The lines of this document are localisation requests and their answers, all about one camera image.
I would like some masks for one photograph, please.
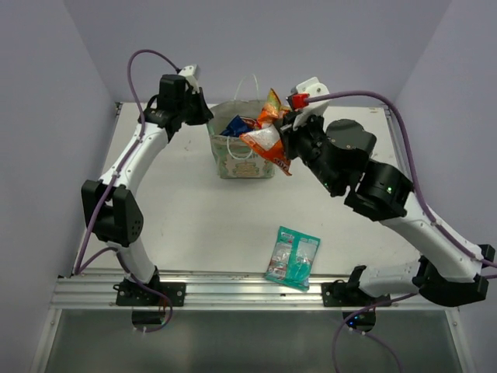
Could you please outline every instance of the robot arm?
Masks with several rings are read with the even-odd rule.
[[[333,289],[339,298],[367,302],[385,294],[419,292],[439,305],[457,306],[485,299],[488,281],[481,260],[493,260],[490,245],[475,245],[429,210],[471,255],[460,251],[426,216],[412,182],[387,163],[370,159],[376,137],[354,120],[337,120],[323,130],[329,100],[306,104],[328,90],[316,78],[297,85],[288,98],[294,111],[276,122],[288,159],[299,157],[332,197],[379,221],[409,241],[421,259],[396,267],[354,269],[347,284]]]
[[[152,97],[144,110],[144,128],[141,123],[137,125],[123,153],[98,181],[87,180],[82,186],[88,226],[99,199],[112,184],[106,203],[98,211],[92,232],[100,241],[116,248],[124,266],[152,290],[160,291],[155,288],[158,272],[148,259],[140,238],[144,218],[134,196],[150,164],[172,140],[182,123],[197,125],[212,119],[213,114],[207,108],[197,82],[199,73],[196,65],[190,65],[177,75],[163,75],[158,95]],[[133,279],[128,276],[124,286],[132,292]]]

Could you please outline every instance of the wall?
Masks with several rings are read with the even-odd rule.
[[[453,0],[398,97],[430,204],[463,235],[497,247],[497,2]],[[461,308],[478,372],[495,371],[497,282]]]
[[[71,268],[79,189],[102,165],[115,110],[62,1],[3,1],[0,41],[0,371],[19,373]]]
[[[65,0],[116,100],[131,101],[126,62],[137,49],[162,51],[178,65],[198,63],[207,100],[231,99],[256,73],[262,96],[285,96],[317,75],[330,90],[374,89],[394,97],[450,0]],[[171,68],[155,57],[134,67],[143,100]],[[241,97],[253,97],[249,82]]]

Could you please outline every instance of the orange snack bag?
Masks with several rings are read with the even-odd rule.
[[[280,118],[281,100],[274,91],[270,89],[266,103],[262,107],[261,114],[257,117],[259,128],[269,127],[274,121]]]
[[[285,157],[280,134],[272,124],[257,131],[241,134],[240,139],[261,157],[280,167],[285,175],[292,175],[288,171],[291,161]]]

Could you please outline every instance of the white bag handle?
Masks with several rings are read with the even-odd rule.
[[[256,97],[257,97],[257,101],[260,100],[259,98],[259,82],[257,82],[257,77],[255,76],[255,74],[252,74],[252,77],[254,78],[254,82],[255,82],[255,93],[256,93]],[[237,96],[238,96],[238,92],[240,92],[240,88],[242,87],[242,83],[248,78],[248,75],[244,76],[242,78],[242,80],[238,83],[238,87],[236,87],[236,91],[235,91],[235,95],[233,96],[233,101],[236,100]]]
[[[237,156],[233,155],[233,153],[231,152],[231,149],[230,149],[230,137],[229,136],[226,136],[226,148],[228,149],[229,155],[231,155],[231,157],[233,157],[233,159],[237,159],[238,161],[244,161],[246,159],[249,159],[252,156],[252,154],[254,153],[254,151],[252,149],[250,149],[250,152],[246,157],[242,158],[242,157],[237,157]]]
[[[257,100],[259,101],[260,100],[260,98],[259,98],[259,82],[257,82],[257,77],[255,76],[255,74],[252,74],[252,77],[254,78],[254,82],[255,82],[255,94],[256,94]],[[233,96],[233,101],[236,100],[238,93],[240,92],[240,88],[242,87],[242,83],[247,78],[248,78],[248,75],[244,76],[242,78],[242,80],[240,80],[240,82],[238,83],[238,87],[236,87],[235,95]],[[229,136],[226,136],[226,149],[228,150],[229,155],[233,159],[237,159],[238,161],[244,161],[246,159],[249,159],[252,156],[252,154],[254,154],[254,151],[252,149],[250,149],[250,152],[246,157],[237,157],[236,155],[234,155],[230,149],[230,137]]]

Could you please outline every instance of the plastic packet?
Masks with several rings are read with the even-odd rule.
[[[309,290],[309,276],[321,240],[280,227],[265,278],[296,288]]]
[[[281,100],[274,89],[270,89],[261,114],[257,117],[259,128],[269,127],[280,118]]]
[[[231,122],[226,126],[226,128],[220,133],[221,136],[230,136],[232,138],[237,138],[245,132],[250,132],[256,126],[256,121],[252,118],[240,117],[237,115]]]
[[[242,134],[240,135],[240,140],[261,157],[280,167],[286,175],[292,175],[289,172],[290,160],[285,156],[280,134],[272,124],[261,130]]]

